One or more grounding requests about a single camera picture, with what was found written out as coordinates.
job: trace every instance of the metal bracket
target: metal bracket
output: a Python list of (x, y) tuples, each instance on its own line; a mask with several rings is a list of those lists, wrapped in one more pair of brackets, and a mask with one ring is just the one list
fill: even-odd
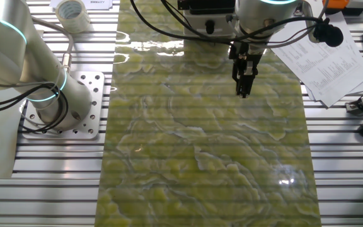
[[(68, 131), (56, 131), (51, 129), (46, 133), (40, 134), (24, 134), (23, 137), (32, 140), (93, 140), (99, 134), (100, 126), (100, 114), (101, 104), (103, 101), (103, 89), (105, 85), (105, 75), (101, 72), (87, 72), (87, 71), (76, 71), (71, 72), (71, 76), (85, 84), (92, 95), (92, 105), (89, 114), (79, 122), (74, 129)], [(36, 113), (35, 107), (32, 103), (28, 102), (25, 116), (32, 121), (43, 124)], [(31, 122), (25, 120), (24, 126), (31, 129), (38, 129), (40, 126), (36, 126)]]

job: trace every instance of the green marble slab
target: green marble slab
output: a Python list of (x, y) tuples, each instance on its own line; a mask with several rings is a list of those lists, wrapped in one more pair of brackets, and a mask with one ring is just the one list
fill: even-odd
[(118, 31), (96, 227), (321, 226), (299, 81), (273, 53), (243, 100), (228, 46), (160, 35), (129, 0)]

